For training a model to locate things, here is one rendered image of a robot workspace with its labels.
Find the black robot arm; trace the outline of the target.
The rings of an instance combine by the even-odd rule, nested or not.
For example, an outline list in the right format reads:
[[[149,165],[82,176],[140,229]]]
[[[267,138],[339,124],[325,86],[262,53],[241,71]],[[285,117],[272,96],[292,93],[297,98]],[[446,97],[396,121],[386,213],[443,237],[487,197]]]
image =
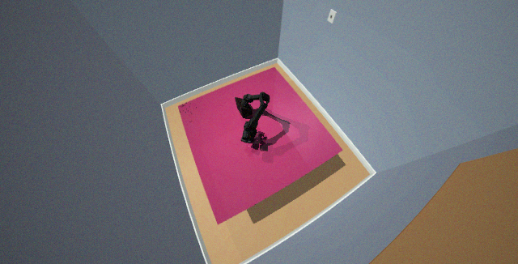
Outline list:
[[[260,119],[261,115],[265,111],[265,109],[268,106],[268,103],[270,102],[270,96],[266,94],[265,92],[260,92],[258,95],[244,95],[242,101],[240,101],[241,105],[243,107],[247,107],[248,103],[252,103],[254,100],[260,101],[260,107],[256,111],[253,118],[251,118],[249,121],[246,121],[244,124],[244,131],[242,135],[243,140],[249,140],[249,135],[254,138],[257,134],[257,125],[258,120]],[[266,103],[264,103],[266,101]],[[251,130],[252,129],[252,130]]]

